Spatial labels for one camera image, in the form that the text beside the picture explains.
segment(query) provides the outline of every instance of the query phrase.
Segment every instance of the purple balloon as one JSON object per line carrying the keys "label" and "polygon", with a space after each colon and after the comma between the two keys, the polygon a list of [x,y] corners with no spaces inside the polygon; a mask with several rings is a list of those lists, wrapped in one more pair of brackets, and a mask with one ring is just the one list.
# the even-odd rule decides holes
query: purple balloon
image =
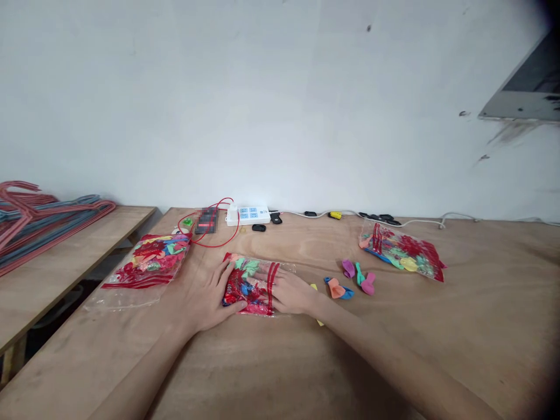
{"label": "purple balloon", "polygon": [[344,275],[348,278],[352,278],[356,275],[356,269],[354,268],[354,263],[350,260],[342,260],[342,266],[344,267]]}

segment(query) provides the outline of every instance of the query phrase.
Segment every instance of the red wire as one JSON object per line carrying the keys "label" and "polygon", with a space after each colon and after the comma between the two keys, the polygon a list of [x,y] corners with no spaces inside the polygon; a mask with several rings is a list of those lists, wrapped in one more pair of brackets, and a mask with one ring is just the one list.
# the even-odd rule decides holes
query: red wire
{"label": "red wire", "polygon": [[[224,200],[231,200],[232,203],[234,202],[234,201],[233,201],[233,198],[226,197],[226,198],[222,198],[222,199],[221,199],[219,202],[217,202],[216,204],[212,204],[211,206],[209,206],[208,208],[216,206],[214,212],[212,213],[212,218],[214,218],[214,216],[216,215],[216,213],[218,212],[218,210],[226,210],[226,209],[220,209],[220,208],[218,207],[218,206],[220,206],[221,203],[223,203]],[[181,229],[181,222],[182,222],[183,220],[185,220],[187,217],[192,216],[192,215],[195,214],[195,213],[196,213],[196,212],[190,213],[189,215],[186,215],[185,217],[183,217],[182,219],[179,220],[179,223],[177,224],[177,228],[179,229],[179,232],[181,232],[182,234],[185,234],[185,233],[183,232],[183,230]],[[237,213],[237,227],[235,228],[235,232],[234,232],[233,236],[232,236],[230,239],[228,239],[227,241],[225,241],[223,244],[220,244],[220,245],[205,245],[205,244],[201,244],[201,243],[200,243],[200,240],[201,240],[204,236],[206,236],[206,234],[207,234],[208,231],[210,230],[210,226],[208,226],[208,228],[206,229],[206,232],[204,232],[200,238],[198,238],[197,240],[191,240],[191,243],[195,243],[195,244],[200,245],[200,246],[203,246],[203,247],[205,247],[205,248],[220,248],[220,247],[223,247],[225,244],[229,243],[229,242],[237,235],[237,231],[239,230],[239,221],[240,221],[240,217],[239,217],[239,211],[238,211],[238,213]]]}

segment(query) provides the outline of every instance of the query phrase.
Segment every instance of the person's left hand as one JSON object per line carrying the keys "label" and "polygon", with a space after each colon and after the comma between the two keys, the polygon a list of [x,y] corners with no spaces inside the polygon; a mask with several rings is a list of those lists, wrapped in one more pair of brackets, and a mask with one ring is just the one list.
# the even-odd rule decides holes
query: person's left hand
{"label": "person's left hand", "polygon": [[206,331],[225,321],[231,315],[247,307],[247,302],[239,301],[230,306],[222,305],[223,293],[228,277],[235,266],[226,260],[209,276],[199,282],[192,282],[187,291],[183,322],[187,322],[192,332]]}

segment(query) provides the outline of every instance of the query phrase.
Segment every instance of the white cable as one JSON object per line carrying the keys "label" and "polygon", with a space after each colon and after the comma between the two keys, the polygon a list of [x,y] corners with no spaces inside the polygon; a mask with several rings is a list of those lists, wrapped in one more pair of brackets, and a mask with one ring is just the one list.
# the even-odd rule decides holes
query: white cable
{"label": "white cable", "polygon": [[548,226],[560,226],[560,223],[545,222],[544,220],[542,220],[539,217],[516,219],[514,221],[511,220],[511,222],[537,222],[537,223],[544,223],[545,225],[548,225]]}
{"label": "white cable", "polygon": [[[391,228],[394,228],[394,227],[395,227],[395,228],[401,228],[401,227],[404,228],[406,225],[408,225],[409,223],[412,223],[412,222],[423,222],[423,223],[434,223],[434,224],[436,224],[436,225],[439,225],[439,229],[445,229],[445,220],[448,218],[449,215],[463,216],[463,217],[466,217],[466,218],[468,218],[468,219],[472,219],[474,222],[480,222],[480,221],[482,220],[482,219],[478,219],[478,218],[476,218],[476,217],[473,217],[473,216],[470,216],[470,215],[466,215],[466,214],[463,214],[463,213],[447,212],[447,213],[445,213],[443,216],[440,217],[440,219],[442,220],[441,222],[436,222],[435,220],[430,220],[430,221],[429,221],[429,220],[422,220],[422,219],[413,219],[413,220],[409,220],[408,222],[403,223],[403,224],[400,225],[400,226],[396,226],[396,225],[392,225],[392,224],[390,224],[390,223],[383,222],[382,220],[381,220],[381,221],[380,221],[380,220],[373,220],[373,219],[369,219],[369,218],[366,218],[366,217],[362,217],[362,216],[360,216],[360,214],[359,214],[358,212],[356,212],[356,211],[354,211],[354,210],[327,210],[327,211],[325,211],[325,212],[323,212],[323,213],[321,213],[321,214],[318,214],[317,216],[306,216],[306,215],[303,214],[303,213],[297,213],[297,212],[286,211],[286,210],[278,210],[278,211],[279,211],[279,212],[282,212],[282,213],[295,214],[295,215],[298,215],[298,216],[301,216],[301,217],[305,217],[305,218],[308,218],[308,219],[317,219],[317,218],[319,218],[319,217],[324,216],[325,214],[330,213],[331,211],[339,212],[339,213],[343,213],[343,214],[345,214],[345,213],[346,213],[346,214],[350,213],[350,214],[355,214],[356,216],[358,216],[359,218],[362,218],[362,219],[364,219],[364,220],[369,220],[369,221],[372,221],[372,222],[381,223],[381,224],[383,224],[383,225],[390,226]],[[544,223],[545,225],[549,225],[549,226],[560,226],[560,223],[545,222],[544,220],[542,220],[541,218],[538,218],[538,217],[526,218],[526,219],[517,219],[517,220],[510,220],[510,222],[538,222],[538,223]]]}
{"label": "white cable", "polygon": [[360,214],[359,214],[358,212],[356,212],[356,211],[354,211],[354,210],[327,210],[327,211],[325,211],[325,212],[323,212],[323,213],[321,213],[321,214],[318,214],[317,216],[306,216],[306,215],[303,214],[303,213],[297,213],[297,212],[286,211],[286,210],[280,210],[280,211],[281,211],[282,213],[291,213],[291,214],[295,214],[295,215],[298,215],[298,216],[301,216],[301,217],[305,217],[305,218],[308,218],[308,219],[317,219],[317,218],[319,218],[319,217],[324,216],[325,214],[330,213],[331,211],[335,211],[335,212],[339,212],[339,213],[346,213],[346,214],[347,214],[347,213],[350,213],[350,214],[355,214],[356,216],[358,216],[359,218],[362,218],[362,219],[364,219],[364,220],[369,220],[369,221],[372,221],[372,222],[381,223],[381,224],[383,224],[383,225],[391,226],[392,228],[394,228],[394,227],[395,227],[395,228],[401,228],[401,227],[404,228],[406,225],[408,225],[409,223],[412,223],[412,222],[434,223],[434,224],[436,224],[436,225],[439,225],[439,228],[440,228],[440,229],[444,229],[444,228],[445,228],[445,225],[444,225],[442,222],[436,222],[435,220],[430,220],[430,221],[429,221],[429,220],[420,220],[420,219],[409,220],[408,222],[405,222],[405,223],[403,223],[403,224],[400,225],[400,226],[396,226],[396,225],[392,225],[392,224],[390,224],[390,223],[383,222],[382,220],[381,220],[381,221],[380,221],[380,220],[373,220],[373,219],[368,219],[368,218],[362,217],[362,216],[360,216]]}

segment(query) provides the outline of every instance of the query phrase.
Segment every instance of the power cord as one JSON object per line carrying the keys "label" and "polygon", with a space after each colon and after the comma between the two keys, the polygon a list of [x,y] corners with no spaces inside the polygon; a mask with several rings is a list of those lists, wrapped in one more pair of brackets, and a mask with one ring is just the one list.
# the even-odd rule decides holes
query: power cord
{"label": "power cord", "polygon": [[[212,204],[211,206],[209,206],[208,208],[215,207],[215,208],[214,208],[214,211],[212,212],[212,217],[211,217],[211,219],[213,219],[214,216],[216,216],[216,214],[218,213],[219,210],[227,210],[227,209],[220,209],[220,208],[219,208],[220,204],[229,204],[229,205],[231,205],[231,203],[224,203],[224,202],[223,202],[224,200],[231,200],[232,203],[234,203],[233,198],[231,198],[231,197],[225,197],[225,198],[222,198],[220,201],[218,201],[216,204]],[[187,217],[190,217],[190,216],[192,216],[192,215],[195,214],[195,213],[196,213],[196,212],[192,212],[192,213],[186,215],[185,217],[183,217],[183,218],[181,218],[181,219],[179,220],[179,222],[177,223],[177,228],[179,229],[179,232],[181,232],[182,234],[185,234],[185,235],[186,235],[186,233],[183,232],[183,230],[181,229],[181,222],[182,222],[183,220],[185,220]],[[239,220],[240,220],[239,212],[237,212],[237,227],[235,228],[235,232],[234,232],[234,234],[231,236],[231,238],[228,239],[227,241],[225,241],[223,244],[220,244],[220,245],[205,245],[205,244],[201,244],[201,243],[200,243],[200,240],[201,240],[203,237],[205,237],[206,234],[208,233],[208,230],[210,229],[210,226],[208,226],[208,228],[206,229],[206,232],[204,232],[200,238],[198,238],[197,240],[191,240],[191,243],[196,244],[196,245],[200,245],[200,246],[205,247],[205,248],[220,248],[220,247],[223,247],[225,244],[231,242],[232,239],[235,238],[235,236],[237,235],[237,231],[239,230]]]}
{"label": "power cord", "polygon": [[[369,218],[367,218],[367,217],[362,216],[359,212],[356,212],[356,211],[354,211],[354,210],[327,210],[327,211],[325,211],[325,212],[323,212],[323,213],[321,213],[321,214],[318,214],[317,216],[306,216],[306,215],[303,214],[303,213],[297,213],[297,212],[292,212],[292,211],[282,211],[282,213],[295,214],[295,215],[297,215],[297,216],[305,217],[305,218],[308,218],[308,219],[317,219],[317,218],[319,218],[319,217],[324,216],[325,214],[329,214],[329,213],[332,212],[332,211],[337,211],[337,212],[343,213],[343,214],[354,214],[354,215],[358,216],[358,217],[361,218],[361,219],[364,219],[364,220],[371,220],[371,219],[369,219]],[[435,220],[430,220],[430,221],[429,221],[429,220],[423,220],[423,219],[413,219],[413,220],[409,220],[408,222],[403,223],[403,224],[400,225],[400,226],[396,226],[396,225],[392,225],[392,224],[390,224],[390,223],[386,223],[386,222],[384,222],[384,221],[382,221],[382,220],[374,220],[374,221],[377,222],[377,223],[381,223],[382,225],[390,226],[391,228],[394,228],[394,227],[395,227],[395,228],[401,228],[401,227],[404,228],[406,225],[408,225],[408,224],[410,224],[410,223],[414,223],[414,222],[423,222],[423,223],[434,223],[434,224],[438,225],[439,229],[445,229],[445,227],[446,227],[446,226],[445,226],[445,220],[449,219],[448,216],[450,216],[450,215],[462,216],[462,217],[465,217],[465,218],[468,218],[468,219],[472,219],[474,222],[480,222],[481,220],[483,220],[483,219],[478,219],[478,218],[476,218],[476,217],[474,217],[474,216],[466,215],[466,214],[464,214],[464,213],[447,212],[447,213],[445,213],[443,216],[440,217],[441,222],[436,222]],[[516,219],[516,220],[509,220],[509,222],[538,222],[538,223],[543,223],[543,224],[548,225],[548,226],[560,226],[560,223],[545,222],[544,220],[542,220],[542,219],[539,218],[539,217],[525,218],[525,219]]]}

